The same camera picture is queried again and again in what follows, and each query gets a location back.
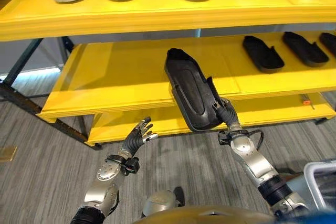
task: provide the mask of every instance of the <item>wire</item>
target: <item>wire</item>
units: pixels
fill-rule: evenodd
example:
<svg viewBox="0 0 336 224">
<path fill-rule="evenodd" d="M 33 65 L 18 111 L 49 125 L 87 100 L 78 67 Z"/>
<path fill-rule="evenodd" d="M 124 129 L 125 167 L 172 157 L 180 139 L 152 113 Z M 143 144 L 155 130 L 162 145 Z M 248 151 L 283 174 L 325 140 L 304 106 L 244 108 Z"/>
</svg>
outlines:
<svg viewBox="0 0 336 224">
<path fill-rule="evenodd" d="M 122 164 L 122 163 L 120 163 L 120 162 L 118 162 L 118 161 L 116 161 L 116 160 L 108 159 L 108 161 L 112 161 L 112 162 L 114 162 L 114 163 L 116 163 L 116 164 L 118 164 L 118 165 L 124 167 L 125 169 L 129 170 L 130 172 L 133 172 L 133 171 L 134 171 L 134 170 L 130 169 L 127 165 L 124 165 L 124 164 Z"/>
<path fill-rule="evenodd" d="M 260 139 L 257 144 L 257 151 L 261 148 L 262 143 L 264 142 L 264 132 L 262 130 L 255 130 L 248 133 L 248 136 L 252 136 L 256 133 L 260 133 Z"/>
<path fill-rule="evenodd" d="M 115 204 L 114 207 L 111 208 L 111 210 L 110 210 L 110 212 L 109 212 L 108 215 L 110 215 L 111 213 L 113 213 L 113 212 L 116 210 L 116 208 L 117 208 L 119 202 L 120 202 L 120 200 L 119 200 L 119 190 L 118 190 L 118 191 L 117 191 L 117 199 L 116 199 L 116 201 L 115 201 L 116 204 Z"/>
</svg>

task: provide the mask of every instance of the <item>gray carpet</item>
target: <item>gray carpet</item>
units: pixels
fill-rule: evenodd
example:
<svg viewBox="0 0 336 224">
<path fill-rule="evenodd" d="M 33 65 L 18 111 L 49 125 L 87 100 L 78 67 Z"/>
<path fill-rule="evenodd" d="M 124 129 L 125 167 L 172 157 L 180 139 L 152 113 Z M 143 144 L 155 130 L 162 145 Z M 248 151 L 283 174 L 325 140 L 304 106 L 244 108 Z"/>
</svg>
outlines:
<svg viewBox="0 0 336 224">
<path fill-rule="evenodd" d="M 26 94 L 36 89 L 45 93 L 56 77 L 45 76 L 33 86 L 27 80 L 15 85 Z M 325 97 L 336 104 L 336 92 Z M 44 100 L 35 99 L 40 104 Z M 78 124 L 72 118 L 66 121 Z M 336 119 L 322 125 L 306 121 L 259 129 L 265 132 L 261 152 L 278 168 L 299 172 L 307 162 L 336 156 Z M 8 102 L 0 103 L 0 145 L 18 146 L 14 160 L 1 165 L 1 223 L 69 223 L 97 167 L 121 147 L 121 143 L 106 144 L 94 151 Z M 126 178 L 119 207 L 106 223 L 138 220 L 147 197 L 176 186 L 184 188 L 187 205 L 230 205 L 268 212 L 229 147 L 219 146 L 216 132 L 161 137 L 142 147 L 137 156 L 141 168 Z"/>
</svg>

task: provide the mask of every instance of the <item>shelf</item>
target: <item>shelf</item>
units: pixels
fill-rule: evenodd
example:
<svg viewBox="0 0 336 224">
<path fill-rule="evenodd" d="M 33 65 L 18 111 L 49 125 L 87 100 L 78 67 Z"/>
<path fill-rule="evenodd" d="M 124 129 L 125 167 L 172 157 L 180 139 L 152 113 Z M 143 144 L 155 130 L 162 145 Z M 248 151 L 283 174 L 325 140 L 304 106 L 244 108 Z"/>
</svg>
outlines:
<svg viewBox="0 0 336 224">
<path fill-rule="evenodd" d="M 0 41 L 309 22 L 336 22 L 336 0 L 11 0 Z"/>
<path fill-rule="evenodd" d="M 232 104 L 243 126 L 283 123 L 322 117 L 332 118 L 336 116 L 336 112 L 333 111 L 320 94 L 310 94 L 309 98 L 312 101 L 314 109 L 310 105 L 303 105 L 299 95 L 234 101 Z M 148 115 L 152 117 L 152 123 L 154 124 L 152 128 L 153 132 L 159 135 L 190 132 L 176 106 L 171 108 L 104 113 L 94 117 L 89 140 L 86 144 L 94 145 L 95 143 L 123 140 L 132 128 Z"/>
<path fill-rule="evenodd" d="M 311 42 L 321 32 L 304 32 Z M 206 77 L 212 76 L 219 95 L 230 100 L 276 97 L 336 89 L 336 58 L 311 68 L 281 41 L 282 33 L 256 35 L 275 46 L 285 62 L 279 73 L 265 74 L 242 47 L 244 36 L 94 43 L 77 46 L 69 57 L 39 117 L 48 122 L 64 116 L 99 114 L 173 106 L 164 72 L 166 52 L 184 49 Z"/>
</svg>

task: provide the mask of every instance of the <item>wall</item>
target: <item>wall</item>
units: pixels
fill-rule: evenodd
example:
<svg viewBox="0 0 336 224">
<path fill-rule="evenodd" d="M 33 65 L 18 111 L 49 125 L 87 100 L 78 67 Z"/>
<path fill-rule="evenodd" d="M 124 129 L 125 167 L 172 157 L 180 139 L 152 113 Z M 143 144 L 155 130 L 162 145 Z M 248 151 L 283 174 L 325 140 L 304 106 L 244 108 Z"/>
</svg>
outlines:
<svg viewBox="0 0 336 224">
<path fill-rule="evenodd" d="M 285 25 L 267 25 L 267 26 L 244 26 L 227 28 L 202 29 L 201 37 L 223 36 L 234 34 L 267 33 L 272 31 L 303 31 L 303 30 L 335 30 L 336 23 L 314 23 L 314 24 L 285 24 Z M 195 30 L 177 30 L 177 31 L 154 31 L 145 33 L 124 33 L 124 34 L 98 34 L 71 36 L 70 39 L 75 43 L 89 42 L 110 42 L 110 41 L 128 41 L 144 39 L 168 39 L 195 37 Z M 8 73 L 18 57 L 29 45 L 30 40 L 19 40 L 11 42 L 0 42 L 0 75 Z M 60 56 L 56 38 L 44 39 L 36 49 L 24 71 L 40 69 L 61 65 Z"/>
</svg>

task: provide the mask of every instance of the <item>robotic arm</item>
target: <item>robotic arm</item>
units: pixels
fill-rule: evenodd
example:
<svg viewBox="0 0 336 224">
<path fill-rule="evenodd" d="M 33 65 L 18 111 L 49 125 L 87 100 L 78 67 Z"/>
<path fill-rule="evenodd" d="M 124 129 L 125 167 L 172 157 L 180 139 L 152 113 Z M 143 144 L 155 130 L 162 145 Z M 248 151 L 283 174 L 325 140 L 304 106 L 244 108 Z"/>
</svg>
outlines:
<svg viewBox="0 0 336 224">
<path fill-rule="evenodd" d="M 307 206 L 298 193 L 292 192 L 267 159 L 257 151 L 249 133 L 241 127 L 237 113 L 231 103 L 223 99 L 224 107 L 213 105 L 217 116 L 227 125 L 228 134 L 220 132 L 219 144 L 230 145 L 234 158 L 243 167 L 246 175 L 258 188 L 277 217 L 301 216 L 307 213 Z"/>
<path fill-rule="evenodd" d="M 98 169 L 95 180 L 85 195 L 85 205 L 80 207 L 71 224 L 101 224 L 119 203 L 119 187 L 126 176 L 137 173 L 139 159 L 134 157 L 137 150 L 148 141 L 158 138 L 148 131 L 153 124 L 147 117 L 131 131 L 117 155 L 109 155 Z"/>
</svg>

